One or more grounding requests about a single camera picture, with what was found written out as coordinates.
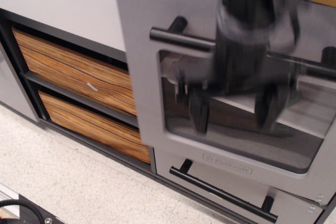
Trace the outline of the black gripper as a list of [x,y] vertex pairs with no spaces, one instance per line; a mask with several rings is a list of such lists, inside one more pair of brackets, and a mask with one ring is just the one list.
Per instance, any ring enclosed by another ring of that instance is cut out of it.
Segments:
[[216,47],[210,58],[185,58],[181,84],[189,91],[189,116],[197,134],[207,133],[209,95],[236,95],[263,90],[256,96],[255,116],[262,134],[272,132],[289,100],[289,86],[298,70],[290,62],[268,56],[274,15],[255,9],[237,12],[220,6]]

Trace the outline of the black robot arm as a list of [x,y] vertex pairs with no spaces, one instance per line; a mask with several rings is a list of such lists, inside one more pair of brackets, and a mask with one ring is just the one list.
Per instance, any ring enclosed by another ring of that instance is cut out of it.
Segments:
[[309,0],[219,0],[213,78],[188,88],[189,115],[195,131],[205,134],[212,96],[255,93],[255,116],[263,133],[271,132],[296,94],[297,70],[267,56],[270,34],[285,16],[300,37],[298,6]]

